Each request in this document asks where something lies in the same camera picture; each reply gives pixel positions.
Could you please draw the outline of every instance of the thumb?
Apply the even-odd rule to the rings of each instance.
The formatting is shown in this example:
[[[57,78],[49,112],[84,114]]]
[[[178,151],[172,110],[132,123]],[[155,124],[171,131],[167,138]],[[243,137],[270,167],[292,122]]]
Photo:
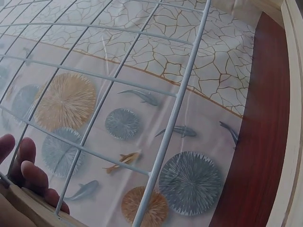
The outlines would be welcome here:
[[[10,154],[15,146],[15,138],[6,134],[0,138],[0,164]]]

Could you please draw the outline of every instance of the circular pattern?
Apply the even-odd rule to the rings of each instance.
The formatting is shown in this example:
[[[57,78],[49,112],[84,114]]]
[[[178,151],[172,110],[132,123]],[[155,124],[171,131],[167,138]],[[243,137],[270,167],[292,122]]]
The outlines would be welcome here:
[[[130,190],[122,200],[121,209],[126,221],[133,223],[139,204],[143,197],[145,187],[136,187]],[[163,195],[153,191],[148,203],[141,227],[159,227],[168,216],[169,207]]]
[[[181,215],[193,216],[210,209],[222,187],[214,162],[192,151],[172,157],[162,168],[159,188],[169,207]]]
[[[71,128],[59,128],[52,133],[70,142],[80,144],[81,136]],[[76,156],[77,148],[48,135],[42,145],[42,158],[49,171],[58,177],[67,177],[71,164]],[[73,174],[83,164],[85,153],[81,152]]]
[[[5,87],[8,77],[9,77],[8,70],[3,66],[0,66],[0,91]]]
[[[43,95],[35,120],[49,131],[60,127],[76,130],[89,119],[95,103],[96,90],[90,80],[79,73],[63,73],[53,79]]]
[[[16,94],[12,105],[12,112],[20,118],[28,119],[35,102],[35,96],[39,91],[39,86],[30,84],[22,87]]]
[[[129,140],[139,130],[138,116],[131,110],[119,108],[112,111],[105,120],[105,128],[118,140]]]

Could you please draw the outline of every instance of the orange fish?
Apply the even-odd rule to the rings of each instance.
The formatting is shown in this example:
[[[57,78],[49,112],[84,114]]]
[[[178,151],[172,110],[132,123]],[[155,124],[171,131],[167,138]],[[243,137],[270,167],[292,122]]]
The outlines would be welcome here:
[[[139,152],[134,152],[134,153],[131,153],[129,155],[120,155],[121,158],[120,158],[120,162],[122,163],[125,163],[125,164],[130,164],[132,163],[134,160],[136,160],[138,157],[139,157],[140,153]],[[114,169],[117,169],[119,168],[120,166],[119,165],[113,165],[112,167],[109,167],[109,168],[103,168],[103,169],[106,169],[106,173],[107,174],[110,174]]]

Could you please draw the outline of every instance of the gold line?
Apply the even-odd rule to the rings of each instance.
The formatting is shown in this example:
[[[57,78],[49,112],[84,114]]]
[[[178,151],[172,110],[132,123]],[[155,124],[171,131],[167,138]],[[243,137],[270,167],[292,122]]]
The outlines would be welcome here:
[[[35,40],[28,39],[28,38],[24,38],[24,37],[19,37],[19,38],[20,38],[20,39],[29,40],[29,41],[35,41]],[[50,45],[50,46],[59,47],[59,48],[62,48],[62,49],[69,50],[69,48],[67,48],[67,47],[57,46],[57,45],[54,45],[54,44],[48,44],[48,43],[44,43],[44,42],[41,42],[41,41],[40,41],[40,43],[41,43],[41,44],[46,44],[46,45]],[[98,59],[101,59],[101,60],[104,60],[104,61],[108,61],[108,62],[111,62],[111,63],[114,63],[114,64],[120,64],[120,62],[112,61],[112,60],[109,60],[109,59],[104,59],[104,58],[101,58],[101,57],[99,57],[99,56],[95,56],[95,55],[90,54],[90,53],[85,53],[85,52],[77,51],[77,50],[72,50],[72,51],[77,52],[77,53],[84,54],[84,55],[86,55],[86,56],[90,56],[90,57],[98,58]],[[155,77],[157,77],[157,78],[163,79],[163,80],[165,80],[165,81],[167,81],[167,82],[169,82],[169,83],[171,83],[171,84],[173,84],[173,85],[176,85],[176,86],[178,86],[178,87],[180,86],[179,83],[174,82],[174,81],[171,81],[171,80],[168,80],[168,79],[166,79],[166,78],[164,78],[164,77],[162,77],[162,76],[159,76],[159,75],[157,75],[157,74],[154,74],[154,73],[152,73],[152,72],[148,72],[148,71],[146,71],[146,70],[142,70],[142,69],[136,68],[136,67],[134,67],[134,66],[130,66],[130,65],[124,65],[124,66],[129,67],[129,68],[134,69],[134,70],[138,70],[138,71],[147,73],[147,74],[150,74],[150,75],[153,75],[153,76],[155,76]],[[235,116],[237,116],[237,117],[239,117],[239,118],[243,118],[242,115],[237,114],[237,113],[233,112],[232,110],[227,109],[225,106],[223,106],[223,105],[221,105],[221,104],[215,102],[214,100],[210,99],[209,97],[207,97],[207,96],[205,96],[205,95],[203,95],[203,94],[201,94],[201,93],[196,92],[194,89],[191,89],[191,88],[188,88],[188,87],[187,87],[187,90],[188,90],[188,91],[191,91],[191,92],[193,92],[193,93],[195,93],[196,95],[199,95],[199,96],[201,96],[201,97],[207,99],[208,101],[210,101],[210,102],[212,102],[212,103],[214,103],[214,104],[216,104],[216,105],[218,105],[218,106],[220,106],[221,108],[227,110],[228,112],[232,113],[233,115],[235,115]]]

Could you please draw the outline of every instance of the wire shelf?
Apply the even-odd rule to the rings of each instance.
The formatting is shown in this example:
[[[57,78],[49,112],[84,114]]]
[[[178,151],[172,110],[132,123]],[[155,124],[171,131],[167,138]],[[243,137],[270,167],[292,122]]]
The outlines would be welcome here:
[[[38,3],[38,2],[43,2],[43,1],[46,1],[48,2],[31,20],[29,23],[23,23],[23,24],[14,24],[14,22],[20,17],[20,15],[22,15],[22,13],[30,8],[34,3]],[[211,3],[211,0],[207,0],[206,1],[206,4],[205,4],[205,8],[204,10],[199,10],[199,9],[194,9],[194,8],[188,8],[188,7],[184,7],[184,6],[179,6],[179,5],[175,5],[175,4],[171,4],[171,3],[165,3],[165,2],[162,2],[162,0],[160,1],[148,1],[148,0],[129,0],[129,1],[140,1],[140,2],[146,2],[146,3],[155,3],[155,7],[154,9],[152,10],[152,12],[150,13],[150,15],[148,16],[148,18],[146,19],[145,23],[143,24],[143,26],[141,27],[140,31],[134,31],[134,30],[130,30],[130,29],[123,29],[123,28],[118,28],[118,27],[110,27],[110,26],[101,26],[101,25],[94,25],[93,23],[98,19],[98,17],[101,15],[101,13],[113,2],[114,0],[109,0],[107,2],[107,4],[104,6],[104,8],[102,8],[99,13],[91,20],[91,22],[89,24],[74,24],[74,23],[59,23],[59,19],[77,2],[77,0],[73,1],[59,16],[58,18],[53,22],[53,23],[33,23],[33,21],[35,20],[35,18],[37,16],[39,16],[39,14],[52,2],[52,0],[37,0],[37,1],[31,1],[31,2],[26,2],[26,3],[21,3],[19,2],[19,4],[17,5],[12,5],[10,6],[9,4],[12,2],[9,1],[2,9],[0,9],[0,13],[4,10],[4,9],[15,9],[16,7],[20,6],[20,5],[26,5],[26,7],[21,11],[21,13],[19,14],[19,16],[17,16],[15,18],[15,20],[9,24],[9,25],[0,25],[0,28],[1,27],[5,27],[6,30],[5,32],[7,32],[7,30],[10,28],[10,27],[13,27],[13,26],[25,26],[22,31],[20,32],[20,34],[16,37],[16,39],[13,41],[13,43],[10,45],[10,47],[6,50],[6,52],[4,54],[0,54],[0,62],[4,59],[4,58],[9,58],[9,59],[15,59],[15,60],[20,60],[22,61],[21,65],[19,66],[19,68],[17,69],[17,71],[15,72],[12,80],[9,82],[8,86],[6,87],[5,91],[4,91],[4,94],[3,96],[1,97],[0,99],[0,108],[13,115],[14,117],[16,117],[17,119],[23,121],[26,123],[22,133],[21,133],[21,137],[17,143],[17,146],[15,148],[15,151],[13,153],[13,158],[12,158],[12,161],[10,163],[10,166],[9,166],[9,171],[8,171],[8,177],[10,175],[10,172],[11,172],[11,169],[12,169],[12,164],[16,158],[16,155],[17,155],[17,151],[20,147],[20,143],[27,131],[27,128],[28,126],[32,126],[44,133],[46,133],[47,135],[50,135],[60,141],[63,141],[71,146],[74,146],[75,148],[77,148],[77,153],[76,153],[76,156],[72,162],[72,165],[71,165],[71,168],[68,172],[68,176],[66,178],[66,181],[65,181],[65,185],[64,185],[64,188],[63,188],[63,191],[60,195],[60,199],[59,199],[59,202],[58,202],[58,205],[56,207],[56,211],[55,211],[55,214],[58,215],[59,211],[60,211],[60,207],[62,205],[62,202],[63,202],[63,198],[65,196],[65,193],[66,193],[66,190],[67,190],[67,187],[69,185],[69,182],[70,182],[70,179],[71,179],[71,176],[72,176],[72,173],[74,171],[74,168],[77,164],[77,161],[78,161],[78,158],[81,154],[81,152],[87,152],[91,155],[94,155],[98,158],[101,158],[101,159],[104,159],[108,162],[111,162],[111,163],[114,163],[114,164],[117,164],[117,165],[120,165],[122,167],[125,167],[127,169],[130,169],[130,170],[133,170],[133,171],[136,171],[138,173],[141,173],[141,174],[144,174],[144,175],[147,175],[149,177],[148,179],[148,182],[147,182],[147,185],[146,185],[146,189],[145,189],[145,192],[143,194],[143,198],[141,200],[141,203],[140,203],[140,206],[139,206],[139,209],[137,211],[137,214],[135,216],[135,219],[134,219],[134,222],[133,222],[133,226],[134,227],[139,227],[142,220],[143,220],[143,217],[144,217],[144,213],[145,213],[145,210],[147,208],[147,205],[148,205],[148,201],[149,201],[149,198],[152,194],[152,191],[153,191],[153,188],[156,184],[156,180],[158,178],[158,175],[159,175],[159,172],[160,172],[160,168],[161,168],[161,165],[162,165],[162,162],[163,162],[163,159],[164,159],[164,156],[166,154],[166,150],[168,148],[168,145],[169,145],[169,141],[170,141],[170,138],[171,138],[171,135],[172,135],[172,132],[173,132],[173,128],[175,126],[175,123],[176,123],[176,120],[177,120],[177,116],[178,116],[178,113],[180,111],[180,107],[181,107],[181,104],[182,104],[182,100],[183,100],[183,97],[184,97],[184,94],[185,94],[185,91],[186,91],[186,88],[187,88],[187,84],[188,84],[188,81],[189,81],[189,78],[190,78],[190,75],[191,75],[191,71],[192,71],[192,68],[193,68],[193,65],[194,65],[194,61],[195,61],[195,58],[196,58],[196,54],[197,54],[197,51],[198,51],[198,48],[199,48],[199,44],[200,44],[200,40],[201,40],[201,37],[202,37],[202,34],[203,34],[203,31],[204,31],[204,27],[205,27],[205,23],[206,23],[206,19],[207,19],[207,15],[208,15],[208,12],[209,12],[209,8],[210,8],[210,3]],[[202,19],[201,19],[201,22],[200,22],[200,26],[199,26],[199,29],[198,29],[198,32],[197,32],[197,35],[196,35],[196,38],[195,38],[195,41],[193,43],[191,42],[188,42],[188,41],[184,41],[184,40],[181,40],[181,39],[176,39],[176,38],[170,38],[170,37],[167,37],[167,36],[164,36],[164,35],[157,35],[157,34],[152,34],[152,33],[147,33],[147,32],[144,32],[144,29],[146,28],[148,22],[150,21],[150,19],[153,17],[153,15],[155,14],[157,8],[160,6],[160,5],[165,5],[165,6],[169,6],[169,7],[175,7],[175,8],[179,8],[179,9],[183,9],[183,10],[187,10],[187,11],[194,11],[194,12],[197,12],[197,13],[200,13],[202,14]],[[25,31],[25,29],[29,26],[29,25],[45,25],[45,26],[49,26],[47,28],[47,30],[43,33],[43,35],[39,38],[39,40],[36,42],[36,44],[33,46],[33,48],[27,53],[26,57],[25,58],[20,58],[20,57],[16,57],[16,56],[11,56],[11,55],[8,55],[7,53],[9,52],[9,50],[12,48],[12,46],[14,45],[15,41],[20,37],[20,35]],[[52,63],[48,63],[48,62],[44,62],[44,61],[35,61],[35,60],[32,60],[32,59],[29,59],[28,57],[30,56],[30,54],[34,51],[34,49],[37,47],[37,45],[40,43],[40,41],[43,39],[43,37],[45,37],[45,35],[47,34],[47,32],[50,31],[50,29],[53,27],[53,26],[81,26],[81,27],[85,27],[85,29],[83,30],[83,32],[81,33],[81,35],[76,39],[76,41],[73,43],[73,45],[68,49],[66,55],[63,57],[62,61],[60,62],[60,64],[52,64]],[[90,27],[94,27],[94,28],[102,28],[102,29],[108,29],[108,30],[116,30],[116,31],[122,31],[122,32],[129,32],[129,33],[134,33],[136,34],[136,37],[134,39],[134,41],[132,42],[131,46],[129,47],[129,49],[127,50],[124,58],[122,59],[122,61],[120,62],[118,68],[116,69],[114,75],[112,77],[108,77],[108,76],[104,76],[104,75],[100,75],[100,74],[96,74],[96,73],[91,73],[91,72],[88,72],[88,71],[85,71],[85,70],[78,70],[78,69],[74,69],[74,68],[71,68],[71,67],[67,67],[67,66],[63,66],[65,60],[68,58],[68,56],[70,55],[70,53],[72,52],[72,50],[74,49],[74,47],[76,46],[77,42],[83,37],[83,35],[85,34],[85,32],[90,28]],[[185,69],[185,73],[183,75],[183,79],[182,79],[182,82],[181,82],[181,85],[180,85],[180,88],[178,90],[178,92],[175,94],[175,93],[171,93],[169,91],[165,91],[165,90],[159,90],[159,89],[156,89],[156,88],[152,88],[150,86],[144,86],[144,85],[140,85],[140,84],[137,84],[137,83],[134,83],[134,82],[131,82],[131,81],[127,81],[127,80],[122,80],[122,79],[118,79],[118,75],[120,73],[120,70],[121,68],[124,66],[124,63],[127,59],[127,57],[129,56],[129,54],[131,53],[133,47],[135,46],[135,44],[137,43],[140,35],[146,35],[146,36],[150,36],[150,37],[157,37],[157,38],[161,38],[161,39],[165,39],[165,40],[169,40],[169,41],[174,41],[174,42],[178,42],[178,43],[181,43],[181,44],[187,44],[187,45],[191,45],[192,46],[192,51],[190,53],[190,56],[189,56],[189,60],[188,60],[188,63],[187,63],[187,66],[186,66],[186,69]],[[19,73],[20,69],[22,68],[22,66],[24,65],[25,62],[31,62],[31,63],[35,63],[35,64],[40,64],[40,65],[46,65],[46,66],[51,66],[51,67],[55,67],[56,70],[55,72],[53,73],[53,75],[51,76],[51,78],[48,80],[46,86],[44,87],[42,93],[40,94],[39,98],[37,99],[37,101],[34,103],[34,106],[33,108],[31,109],[31,112],[29,114],[29,117],[28,119],[23,119],[23,118],[20,118],[19,116],[17,116],[16,114],[14,114],[12,111],[10,111],[9,109],[7,109],[6,107],[4,107],[1,103],[6,95],[6,93],[8,92],[9,90],[9,87],[12,85],[14,79],[16,78],[17,74]],[[88,127],[83,135],[83,138],[81,140],[81,143],[80,144],[76,144],[76,143],[73,143],[71,141],[68,141],[66,140],[65,138],[62,138],[52,132],[49,132],[47,130],[45,130],[44,128],[38,126],[37,124],[31,122],[33,116],[34,116],[34,113],[35,113],[35,110],[37,109],[41,99],[43,98],[43,95],[45,94],[46,90],[48,89],[48,87],[50,86],[52,80],[54,79],[54,77],[56,76],[56,73],[58,72],[59,69],[64,69],[64,70],[69,70],[69,71],[74,71],[74,72],[78,72],[78,73],[81,73],[81,74],[85,74],[85,75],[90,75],[90,76],[93,76],[93,77],[97,77],[97,78],[102,78],[102,79],[105,79],[105,80],[109,80],[110,81],[110,85],[107,87],[104,95],[102,96],[102,98],[100,99],[93,115],[92,115],[92,118],[88,124]],[[113,83],[114,82],[117,82],[117,83],[122,83],[122,84],[125,84],[125,85],[130,85],[130,86],[133,86],[133,87],[138,87],[138,88],[142,88],[142,89],[145,89],[145,90],[149,90],[149,91],[154,91],[154,92],[157,92],[157,93],[160,93],[160,94],[164,94],[164,95],[167,95],[167,96],[172,96],[172,97],[175,97],[175,102],[174,102],[174,105],[173,105],[173,108],[172,108],[172,111],[171,111],[171,114],[170,114],[170,117],[169,117],[169,120],[168,120],[168,124],[167,124],[167,127],[166,127],[166,130],[164,132],[164,136],[163,136],[163,139],[161,141],[161,144],[160,144],[160,147],[159,147],[159,150],[158,150],[158,153],[157,153],[157,156],[156,156],[156,159],[154,161],[154,164],[153,164],[153,167],[152,167],[152,170],[150,172],[148,171],[145,171],[145,170],[142,170],[142,169],[139,169],[135,166],[131,166],[129,164],[125,164],[125,163],[122,163],[122,162],[119,162],[115,159],[112,159],[112,158],[109,158],[109,157],[106,157],[104,155],[101,155],[99,153],[96,153],[94,151],[91,151],[87,148],[84,147],[84,144],[87,140],[87,137],[89,135],[89,132],[90,130],[92,129],[92,126],[97,118],[97,115],[111,89],[111,87],[113,86]]]

